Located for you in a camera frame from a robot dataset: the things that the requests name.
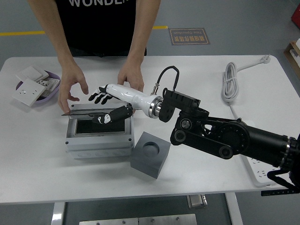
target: metal plate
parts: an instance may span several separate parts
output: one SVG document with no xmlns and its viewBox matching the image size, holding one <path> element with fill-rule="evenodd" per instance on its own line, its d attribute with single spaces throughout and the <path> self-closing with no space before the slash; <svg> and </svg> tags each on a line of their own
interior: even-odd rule
<svg viewBox="0 0 300 225">
<path fill-rule="evenodd" d="M 126 105 L 124 102 L 119 103 L 107 103 L 105 105 L 96 104 L 74 104 L 71 105 L 71 111 L 63 114 L 62 116 L 76 117 L 76 116 L 94 116 L 97 114 L 103 114 L 104 112 L 110 112 L 113 109 Z"/>
<path fill-rule="evenodd" d="M 143 217 L 139 225 L 197 225 L 195 214 L 171 215 L 162 217 Z"/>
<path fill-rule="evenodd" d="M 80 222 L 79 225 L 139 225 L 138 218 L 108 219 Z"/>
<path fill-rule="evenodd" d="M 80 222 L 79 225 L 197 225 L 195 214 L 109 219 Z"/>
</svg>

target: white power cable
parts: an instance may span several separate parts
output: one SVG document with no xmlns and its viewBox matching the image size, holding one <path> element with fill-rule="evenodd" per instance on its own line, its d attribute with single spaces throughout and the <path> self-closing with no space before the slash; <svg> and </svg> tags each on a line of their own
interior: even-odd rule
<svg viewBox="0 0 300 225">
<path fill-rule="evenodd" d="M 233 102 L 237 98 L 240 91 L 237 73 L 243 69 L 247 69 L 261 63 L 269 63 L 270 60 L 270 55 L 265 55 L 259 61 L 240 68 L 237 68 L 234 62 L 228 63 L 226 70 L 223 74 L 222 99 L 228 103 L 235 119 L 238 119 L 239 117 L 235 113 L 231 102 Z"/>
</svg>

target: white table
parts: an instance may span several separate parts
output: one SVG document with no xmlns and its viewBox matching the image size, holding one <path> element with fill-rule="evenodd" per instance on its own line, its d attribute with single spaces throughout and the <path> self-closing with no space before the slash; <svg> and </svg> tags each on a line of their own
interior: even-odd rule
<svg viewBox="0 0 300 225">
<path fill-rule="evenodd" d="M 227 63 L 238 67 L 261 56 L 149 56 L 142 64 L 145 93 L 151 93 L 161 71 L 170 65 L 180 70 L 176 90 L 201 100 L 210 116 L 233 119 L 222 101 L 222 73 Z M 125 58 L 78 58 L 90 93 L 98 86 L 116 83 Z M 37 65 L 61 76 L 55 57 L 8 59 L 0 72 L 0 203 L 46 203 L 108 198 L 224 193 L 257 188 L 240 156 L 223 160 L 188 146 L 171 146 L 168 158 L 154 179 L 130 167 L 128 157 L 74 160 L 65 146 L 68 117 L 62 117 L 57 95 L 31 108 L 11 97 L 18 84 L 15 73 Z M 172 89 L 176 72 L 169 70 L 160 82 Z M 257 128 L 298 137 L 300 99 L 275 57 L 269 64 L 238 73 L 240 96 L 234 104 L 238 115 Z M 88 103 L 79 85 L 72 93 Z M 135 142 L 142 132 L 166 141 L 178 112 L 168 123 L 134 114 Z"/>
</svg>

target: yellow floor line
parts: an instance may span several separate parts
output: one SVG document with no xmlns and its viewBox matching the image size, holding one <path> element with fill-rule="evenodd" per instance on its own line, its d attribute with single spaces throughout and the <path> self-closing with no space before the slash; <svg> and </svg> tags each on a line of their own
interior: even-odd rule
<svg viewBox="0 0 300 225">
<path fill-rule="evenodd" d="M 158 29 L 168 29 L 168 26 L 154 26 L 153 29 L 154 29 L 154 30 L 158 30 Z"/>
<path fill-rule="evenodd" d="M 23 31 L 23 32 L 4 32 L 0 33 L 0 36 L 15 36 L 15 35 L 34 35 L 34 34 L 45 34 L 45 31 Z"/>
<path fill-rule="evenodd" d="M 168 26 L 154 26 L 154 30 L 158 29 L 168 29 Z M 35 35 L 35 34 L 45 34 L 45 31 L 22 31 L 22 32 L 3 32 L 0 33 L 0 36 L 18 36 L 18 35 Z"/>
</svg>

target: gray metal block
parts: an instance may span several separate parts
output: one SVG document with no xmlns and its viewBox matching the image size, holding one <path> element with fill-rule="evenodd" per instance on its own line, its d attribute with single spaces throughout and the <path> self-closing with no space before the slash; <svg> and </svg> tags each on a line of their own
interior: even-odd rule
<svg viewBox="0 0 300 225">
<path fill-rule="evenodd" d="M 170 146 L 170 142 L 143 132 L 131 154 L 130 166 L 157 179 Z"/>
</svg>

